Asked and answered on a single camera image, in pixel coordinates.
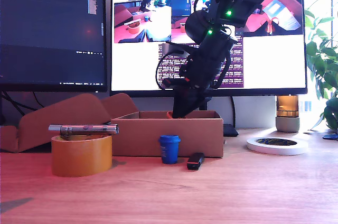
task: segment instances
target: monitor screen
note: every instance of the monitor screen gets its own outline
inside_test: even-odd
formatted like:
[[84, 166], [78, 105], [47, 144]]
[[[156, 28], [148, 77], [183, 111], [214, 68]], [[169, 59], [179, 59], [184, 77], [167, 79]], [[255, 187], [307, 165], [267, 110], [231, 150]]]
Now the monitor screen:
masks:
[[0, 0], [0, 89], [106, 91], [105, 0]]
[[[199, 0], [205, 10], [210, 0]], [[185, 32], [195, 0], [111, 0], [111, 94], [172, 96], [156, 84], [167, 41], [198, 45]], [[245, 27], [231, 27], [238, 43], [231, 66], [213, 96], [307, 93], [303, 0], [264, 0]], [[185, 58], [168, 56], [157, 78], [179, 78]]]

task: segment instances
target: monitor bezel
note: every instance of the monitor bezel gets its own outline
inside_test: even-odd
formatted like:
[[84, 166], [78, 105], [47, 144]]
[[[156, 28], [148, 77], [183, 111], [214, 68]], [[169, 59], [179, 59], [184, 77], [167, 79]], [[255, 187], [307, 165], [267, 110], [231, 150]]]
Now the monitor bezel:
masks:
[[107, 92], [107, 21], [106, 21], [106, 0], [103, 0], [103, 24], [104, 24], [104, 82], [103, 85], [64, 85], [45, 83], [0, 83], [1, 91], [20, 92]]
[[[118, 93], [125, 93], [130, 97], [173, 97], [173, 90], [112, 90], [112, 0], [110, 0], [110, 87], [109, 94], [113, 96]], [[228, 88], [228, 89], [215, 89], [211, 91], [212, 97], [222, 96], [285, 96], [285, 95], [304, 95], [308, 93], [307, 90], [307, 60], [306, 60], [306, 41], [305, 41], [305, 12], [304, 12], [304, 0], [302, 0], [303, 9], [303, 36], [304, 36], [304, 61], [305, 61], [305, 87], [304, 88], [252, 88], [252, 89], [239, 89], [239, 88]]]

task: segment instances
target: lamp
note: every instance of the lamp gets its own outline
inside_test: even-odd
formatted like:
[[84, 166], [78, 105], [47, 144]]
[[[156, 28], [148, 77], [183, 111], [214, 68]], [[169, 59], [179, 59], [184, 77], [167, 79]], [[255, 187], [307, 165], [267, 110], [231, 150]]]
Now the lamp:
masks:
[[299, 131], [300, 125], [298, 96], [277, 96], [277, 130], [296, 133]]

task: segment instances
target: blue cup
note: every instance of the blue cup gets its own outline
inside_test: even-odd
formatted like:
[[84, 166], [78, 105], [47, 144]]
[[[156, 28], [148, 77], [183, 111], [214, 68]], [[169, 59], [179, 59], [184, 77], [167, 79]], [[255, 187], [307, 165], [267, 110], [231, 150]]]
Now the blue cup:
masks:
[[181, 139], [177, 135], [162, 135], [158, 141], [161, 145], [162, 162], [164, 164], [176, 163]]

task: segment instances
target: monitor stand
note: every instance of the monitor stand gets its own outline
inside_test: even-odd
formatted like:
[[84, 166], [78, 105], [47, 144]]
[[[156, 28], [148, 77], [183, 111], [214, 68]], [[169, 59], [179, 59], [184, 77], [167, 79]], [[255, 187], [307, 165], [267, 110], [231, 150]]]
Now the monitor stand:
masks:
[[[207, 102], [200, 106], [200, 110], [208, 110]], [[223, 137], [236, 137], [238, 136], [238, 132], [236, 129], [230, 124], [223, 125]]]

